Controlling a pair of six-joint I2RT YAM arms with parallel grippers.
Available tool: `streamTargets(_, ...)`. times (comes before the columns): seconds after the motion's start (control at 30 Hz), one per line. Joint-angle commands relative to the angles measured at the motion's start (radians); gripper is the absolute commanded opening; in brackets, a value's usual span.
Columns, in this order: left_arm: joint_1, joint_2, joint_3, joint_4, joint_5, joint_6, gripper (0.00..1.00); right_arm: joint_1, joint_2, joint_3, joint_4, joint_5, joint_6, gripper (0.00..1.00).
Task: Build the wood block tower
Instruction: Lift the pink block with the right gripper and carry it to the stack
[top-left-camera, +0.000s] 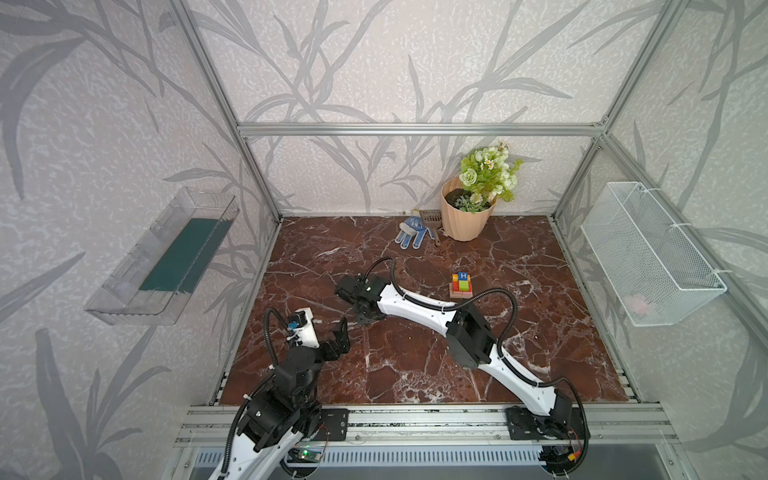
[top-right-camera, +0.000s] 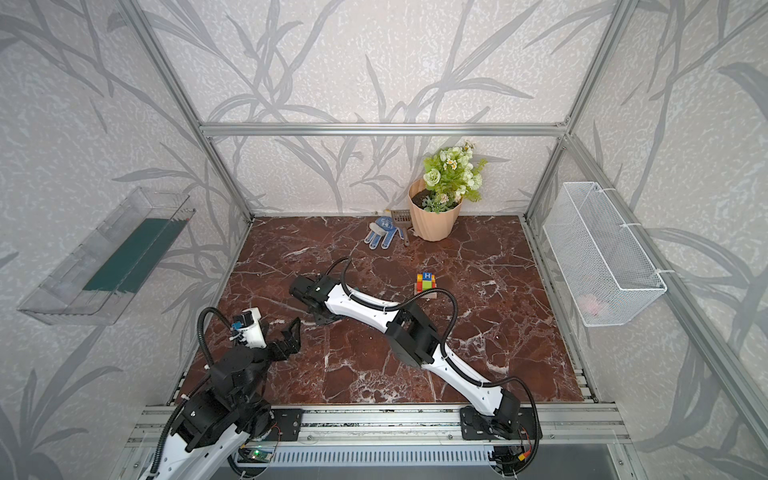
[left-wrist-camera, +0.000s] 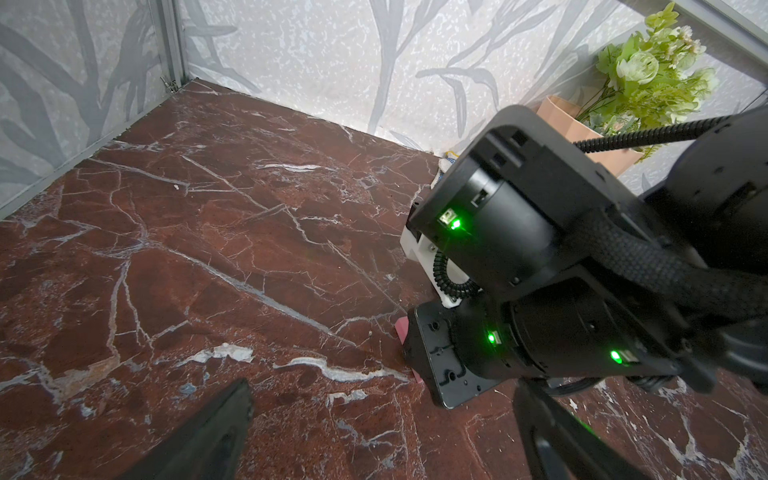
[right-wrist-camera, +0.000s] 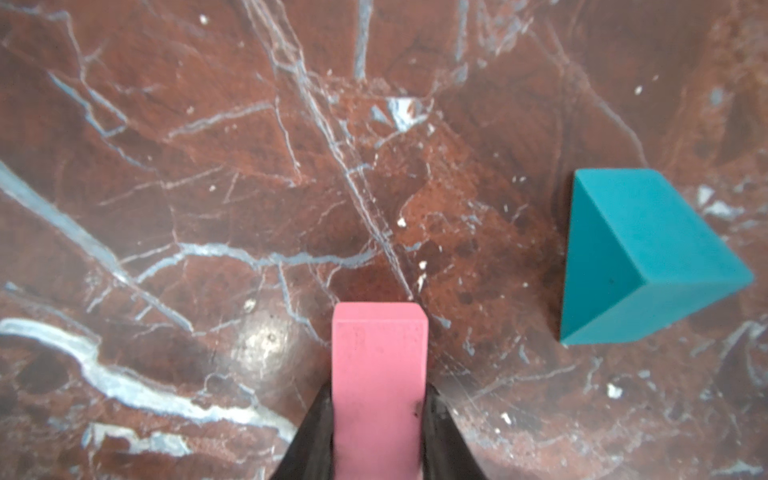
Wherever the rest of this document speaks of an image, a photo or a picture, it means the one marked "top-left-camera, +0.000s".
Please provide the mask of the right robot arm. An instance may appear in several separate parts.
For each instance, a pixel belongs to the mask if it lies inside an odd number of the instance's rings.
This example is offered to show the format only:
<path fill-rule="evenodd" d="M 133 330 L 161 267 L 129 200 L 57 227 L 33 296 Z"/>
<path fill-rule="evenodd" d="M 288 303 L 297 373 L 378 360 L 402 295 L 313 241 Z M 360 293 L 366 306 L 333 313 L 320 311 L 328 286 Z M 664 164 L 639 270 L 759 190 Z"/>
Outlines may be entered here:
<path fill-rule="evenodd" d="M 393 280 L 379 276 L 344 276 L 335 294 L 350 304 L 361 324 L 400 317 L 427 327 L 443 336 L 453 360 L 469 370 L 490 375 L 519 400 L 522 406 L 509 407 L 505 418 L 512 439 L 581 440 L 591 434 L 578 393 L 568 396 L 556 387 L 568 380 L 561 377 L 543 381 L 524 368 L 503 347 L 475 301 L 493 294 L 510 299 L 514 321 L 518 304 L 501 288 L 492 288 L 460 303 L 445 302 L 405 290 Z"/>

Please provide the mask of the red block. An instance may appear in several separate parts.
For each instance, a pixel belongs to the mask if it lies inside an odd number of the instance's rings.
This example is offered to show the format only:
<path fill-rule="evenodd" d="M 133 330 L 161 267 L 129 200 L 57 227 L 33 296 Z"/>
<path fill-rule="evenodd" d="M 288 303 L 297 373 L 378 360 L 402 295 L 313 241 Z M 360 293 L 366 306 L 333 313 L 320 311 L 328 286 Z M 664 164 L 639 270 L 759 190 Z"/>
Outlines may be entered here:
<path fill-rule="evenodd" d="M 453 284 L 452 283 L 452 290 L 451 291 L 460 291 L 458 284 Z"/>

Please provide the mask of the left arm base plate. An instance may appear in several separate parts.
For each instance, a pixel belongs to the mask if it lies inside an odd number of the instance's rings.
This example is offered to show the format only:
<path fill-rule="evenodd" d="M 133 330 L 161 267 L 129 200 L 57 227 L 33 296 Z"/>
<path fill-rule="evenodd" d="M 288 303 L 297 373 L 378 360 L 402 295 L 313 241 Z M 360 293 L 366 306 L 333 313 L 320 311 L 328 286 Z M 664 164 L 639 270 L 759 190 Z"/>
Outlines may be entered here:
<path fill-rule="evenodd" d="M 314 441 L 342 442 L 347 438 L 350 410 L 346 408 L 323 408 L 320 427 Z"/>

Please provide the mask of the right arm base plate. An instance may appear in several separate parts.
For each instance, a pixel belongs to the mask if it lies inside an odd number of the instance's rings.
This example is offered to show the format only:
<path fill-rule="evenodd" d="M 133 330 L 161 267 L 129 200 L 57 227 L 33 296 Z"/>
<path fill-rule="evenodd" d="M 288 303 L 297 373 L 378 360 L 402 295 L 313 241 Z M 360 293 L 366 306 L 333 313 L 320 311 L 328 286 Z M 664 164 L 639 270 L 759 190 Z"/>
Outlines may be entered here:
<path fill-rule="evenodd" d="M 534 415 L 524 407 L 504 410 L 509 436 L 512 440 L 586 440 L 591 433 L 585 424 L 584 411 L 567 404 L 556 407 L 549 416 Z"/>

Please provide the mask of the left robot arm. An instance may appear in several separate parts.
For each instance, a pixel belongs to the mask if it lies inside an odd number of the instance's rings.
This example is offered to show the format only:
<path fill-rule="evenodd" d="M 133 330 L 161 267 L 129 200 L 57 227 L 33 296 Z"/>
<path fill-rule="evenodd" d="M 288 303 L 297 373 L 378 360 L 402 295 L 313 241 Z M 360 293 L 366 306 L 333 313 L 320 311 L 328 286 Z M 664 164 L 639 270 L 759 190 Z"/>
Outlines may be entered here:
<path fill-rule="evenodd" d="M 266 479 L 291 448 L 316 435 L 323 427 L 319 374 L 350 351 L 345 318 L 326 341 L 317 339 L 309 308 L 283 318 L 269 307 L 262 326 L 272 370 L 243 396 L 212 479 Z"/>

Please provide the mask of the pink block front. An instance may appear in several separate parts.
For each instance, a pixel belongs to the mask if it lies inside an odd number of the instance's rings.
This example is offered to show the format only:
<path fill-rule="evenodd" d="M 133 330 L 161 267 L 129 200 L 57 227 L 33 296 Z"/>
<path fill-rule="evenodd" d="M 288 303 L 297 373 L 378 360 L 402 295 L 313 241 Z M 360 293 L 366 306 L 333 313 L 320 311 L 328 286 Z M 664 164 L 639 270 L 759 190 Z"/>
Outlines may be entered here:
<path fill-rule="evenodd" d="M 450 298 L 452 299 L 469 299 L 472 298 L 474 295 L 471 291 L 451 291 L 450 292 Z"/>

